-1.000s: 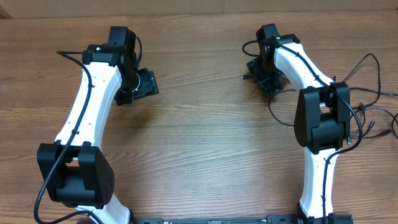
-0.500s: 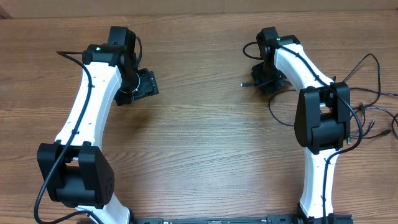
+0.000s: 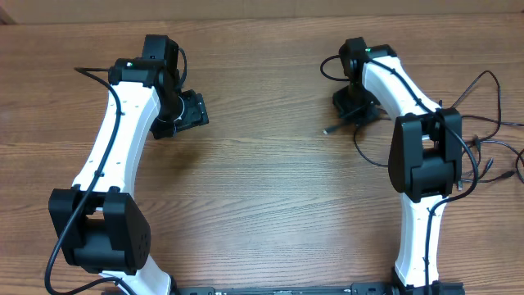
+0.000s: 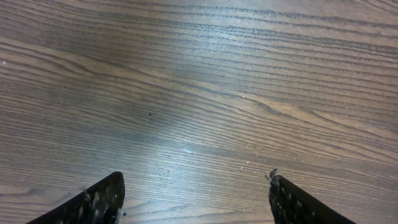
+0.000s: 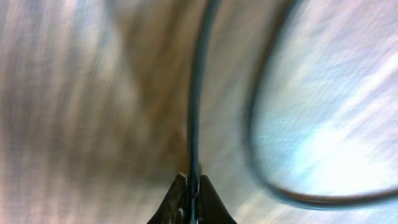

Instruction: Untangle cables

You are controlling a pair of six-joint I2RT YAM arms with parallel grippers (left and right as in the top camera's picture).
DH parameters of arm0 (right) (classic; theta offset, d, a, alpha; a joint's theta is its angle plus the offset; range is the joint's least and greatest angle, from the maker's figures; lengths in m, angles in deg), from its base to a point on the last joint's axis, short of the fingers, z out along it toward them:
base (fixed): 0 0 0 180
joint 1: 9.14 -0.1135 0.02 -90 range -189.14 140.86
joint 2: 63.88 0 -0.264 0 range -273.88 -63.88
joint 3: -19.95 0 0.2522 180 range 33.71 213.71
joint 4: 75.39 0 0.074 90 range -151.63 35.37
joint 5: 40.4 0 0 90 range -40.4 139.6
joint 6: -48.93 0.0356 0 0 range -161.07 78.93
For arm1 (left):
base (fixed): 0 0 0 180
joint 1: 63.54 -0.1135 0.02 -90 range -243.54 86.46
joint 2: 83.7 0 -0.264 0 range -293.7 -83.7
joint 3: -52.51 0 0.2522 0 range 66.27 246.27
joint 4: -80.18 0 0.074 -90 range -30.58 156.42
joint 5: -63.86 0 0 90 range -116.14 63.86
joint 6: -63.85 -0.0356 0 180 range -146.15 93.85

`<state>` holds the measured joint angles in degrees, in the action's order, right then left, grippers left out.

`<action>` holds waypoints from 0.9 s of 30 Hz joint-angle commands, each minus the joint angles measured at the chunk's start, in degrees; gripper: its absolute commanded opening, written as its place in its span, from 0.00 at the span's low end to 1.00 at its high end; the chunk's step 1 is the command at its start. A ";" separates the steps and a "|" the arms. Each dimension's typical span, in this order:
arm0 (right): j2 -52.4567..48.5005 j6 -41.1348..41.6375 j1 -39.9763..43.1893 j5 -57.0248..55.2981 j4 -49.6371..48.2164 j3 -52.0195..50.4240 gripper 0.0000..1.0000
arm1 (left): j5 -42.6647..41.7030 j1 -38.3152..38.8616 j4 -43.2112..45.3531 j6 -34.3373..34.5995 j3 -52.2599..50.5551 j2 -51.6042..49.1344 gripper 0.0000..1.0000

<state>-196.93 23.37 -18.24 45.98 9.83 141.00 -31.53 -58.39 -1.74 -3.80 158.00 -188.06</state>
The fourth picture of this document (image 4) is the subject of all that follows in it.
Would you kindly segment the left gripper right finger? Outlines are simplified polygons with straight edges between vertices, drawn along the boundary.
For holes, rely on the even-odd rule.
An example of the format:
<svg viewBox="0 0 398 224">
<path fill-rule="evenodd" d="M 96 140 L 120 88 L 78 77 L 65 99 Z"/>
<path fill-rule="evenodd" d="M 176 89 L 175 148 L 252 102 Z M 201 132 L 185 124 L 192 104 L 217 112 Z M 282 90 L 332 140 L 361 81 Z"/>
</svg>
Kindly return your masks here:
<svg viewBox="0 0 398 224">
<path fill-rule="evenodd" d="M 270 175 L 269 203 L 275 224 L 355 224 L 281 175 Z"/>
</svg>

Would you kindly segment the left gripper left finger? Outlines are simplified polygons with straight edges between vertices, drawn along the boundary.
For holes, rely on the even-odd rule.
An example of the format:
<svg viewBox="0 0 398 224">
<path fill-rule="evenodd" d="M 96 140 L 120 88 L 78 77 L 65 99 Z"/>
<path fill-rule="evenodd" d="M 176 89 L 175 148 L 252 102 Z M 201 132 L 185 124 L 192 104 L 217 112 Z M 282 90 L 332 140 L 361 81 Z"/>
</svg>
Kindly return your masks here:
<svg viewBox="0 0 398 224">
<path fill-rule="evenodd" d="M 123 173 L 116 171 L 27 224 L 118 224 L 124 198 Z"/>
</svg>

